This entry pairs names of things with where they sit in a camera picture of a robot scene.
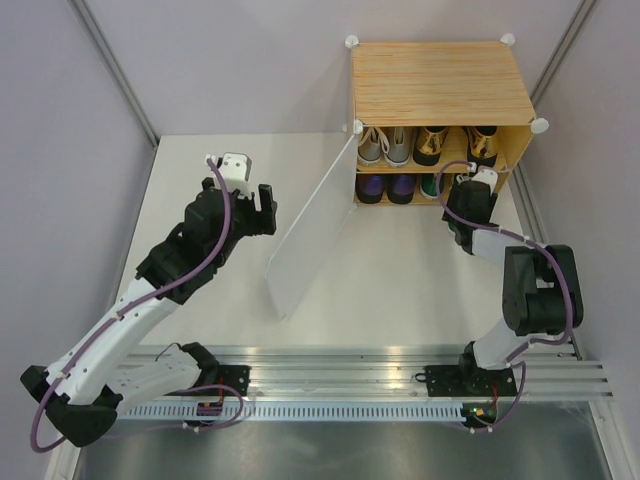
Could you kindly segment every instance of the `green shoe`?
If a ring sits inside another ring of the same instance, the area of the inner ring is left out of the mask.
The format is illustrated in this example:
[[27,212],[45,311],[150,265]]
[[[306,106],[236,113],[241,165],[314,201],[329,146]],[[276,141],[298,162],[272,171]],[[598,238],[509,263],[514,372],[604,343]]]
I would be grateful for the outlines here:
[[[420,176],[420,193],[422,196],[429,200],[436,200],[438,193],[436,192],[436,178],[435,173],[423,173]],[[444,175],[440,180],[440,191],[444,192]]]

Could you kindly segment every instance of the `yellow and black shoe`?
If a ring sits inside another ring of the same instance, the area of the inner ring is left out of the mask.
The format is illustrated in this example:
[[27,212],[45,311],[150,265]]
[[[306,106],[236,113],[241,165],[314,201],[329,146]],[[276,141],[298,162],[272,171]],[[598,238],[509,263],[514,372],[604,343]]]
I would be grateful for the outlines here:
[[427,167],[436,165],[448,133],[449,127],[420,127],[413,147],[413,160]]
[[467,161],[493,167],[498,158],[498,127],[462,127],[467,134]]

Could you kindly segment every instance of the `shoelace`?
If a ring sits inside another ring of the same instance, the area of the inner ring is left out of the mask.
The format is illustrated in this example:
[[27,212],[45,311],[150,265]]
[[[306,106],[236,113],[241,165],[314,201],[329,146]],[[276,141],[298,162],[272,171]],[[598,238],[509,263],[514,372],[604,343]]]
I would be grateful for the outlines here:
[[373,135],[373,131],[374,130],[378,134],[378,142],[377,143],[380,144],[380,147],[382,148],[382,151],[384,153],[388,153],[389,152],[389,139],[387,138],[385,133],[382,131],[382,129],[378,128],[378,127],[365,127],[365,130],[362,133],[362,136],[360,137],[360,140],[358,140],[358,147],[364,145],[367,141],[369,141],[369,139],[371,138],[371,135]]

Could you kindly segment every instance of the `open cabinet door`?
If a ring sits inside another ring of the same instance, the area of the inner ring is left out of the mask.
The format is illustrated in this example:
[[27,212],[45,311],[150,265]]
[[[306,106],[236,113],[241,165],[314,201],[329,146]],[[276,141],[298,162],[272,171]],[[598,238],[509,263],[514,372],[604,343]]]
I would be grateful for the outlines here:
[[295,310],[353,209],[357,148],[352,135],[269,260],[265,278],[280,318]]

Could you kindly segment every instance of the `gray shoe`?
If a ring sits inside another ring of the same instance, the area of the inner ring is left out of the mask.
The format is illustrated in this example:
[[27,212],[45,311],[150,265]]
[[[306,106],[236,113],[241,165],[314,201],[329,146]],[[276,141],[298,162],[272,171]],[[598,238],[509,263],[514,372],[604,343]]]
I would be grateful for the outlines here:
[[389,141],[378,127],[365,127],[358,141],[358,162],[362,165],[378,163],[382,152],[389,151]]
[[385,160],[392,167],[404,167],[409,163],[409,154],[413,148],[412,127],[393,127],[386,129],[389,138],[389,151],[385,152]]

